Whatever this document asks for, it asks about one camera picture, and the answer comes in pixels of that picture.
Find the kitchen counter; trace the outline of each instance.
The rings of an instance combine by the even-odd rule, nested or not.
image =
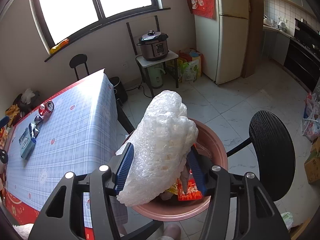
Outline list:
[[[292,37],[292,35],[290,35],[289,33],[286,33],[284,31],[281,31],[281,30],[277,29],[276,27],[271,27],[271,26],[268,26],[268,25],[263,25],[263,30],[272,31],[272,32],[278,32],[278,33],[281,33],[281,34],[283,34],[284,36],[286,36],[288,38]]]

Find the power cord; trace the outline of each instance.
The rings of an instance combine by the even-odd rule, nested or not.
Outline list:
[[[152,97],[148,97],[148,96],[145,94],[145,92],[144,92],[144,86],[142,86],[142,82],[143,82],[143,79],[141,80],[140,85],[138,85],[138,86],[135,87],[135,88],[128,89],[128,90],[126,90],[126,91],[132,91],[132,90],[135,90],[135,89],[140,89],[140,87],[142,87],[142,88],[143,88],[143,94],[144,94],[147,98],[152,98]]]
[[[145,94],[145,92],[144,92],[144,86],[142,86],[142,82],[143,82],[143,80],[141,80],[140,85],[138,85],[137,87],[132,88],[132,89],[128,89],[128,90],[126,90],[126,91],[132,91],[132,90],[135,90],[135,89],[140,89],[140,87],[142,87],[142,88],[143,88],[143,94],[144,94],[147,98],[152,98],[152,97],[148,97],[148,96]]]

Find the refrigerator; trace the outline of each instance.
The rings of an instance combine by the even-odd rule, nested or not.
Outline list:
[[[215,0],[213,19],[195,15],[203,73],[216,84],[240,77],[248,38],[249,0]]]

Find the window sill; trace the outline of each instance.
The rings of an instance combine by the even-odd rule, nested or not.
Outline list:
[[[140,12],[140,13],[136,13],[136,14],[132,14],[132,15],[129,15],[129,16],[126,16],[126,17],[122,17],[120,19],[117,19],[117,20],[114,20],[114,21],[111,21],[111,22],[108,22],[108,23],[104,23],[104,24],[101,24],[97,27],[94,27],[92,28],[91,30],[89,30],[88,32],[76,37],[75,39],[69,41],[69,43],[67,45],[65,45],[64,47],[62,47],[61,49],[59,49],[58,51],[56,51],[55,53],[51,54],[44,62],[47,62],[49,59],[51,59],[54,55],[56,55],[57,53],[59,53],[60,51],[62,51],[64,48],[68,47],[70,44],[74,43],[75,41],[81,39],[82,37],[88,35],[89,33],[92,33],[98,29],[101,29],[102,27],[104,26],[108,26],[108,25],[111,25],[113,23],[116,23],[116,22],[119,22],[119,21],[122,21],[122,20],[125,20],[125,19],[128,19],[128,18],[131,18],[131,17],[135,17],[135,16],[139,16],[139,15],[143,15],[143,14],[147,14],[147,13],[153,13],[153,12],[158,12],[158,11],[166,11],[166,10],[170,10],[171,8],[168,7],[168,8],[163,8],[163,9],[155,9],[155,10],[150,10],[150,11],[145,11],[145,12]]]

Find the window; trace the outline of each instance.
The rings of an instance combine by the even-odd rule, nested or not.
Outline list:
[[[65,38],[79,38],[98,26],[158,9],[157,0],[33,0],[44,37],[52,48]]]

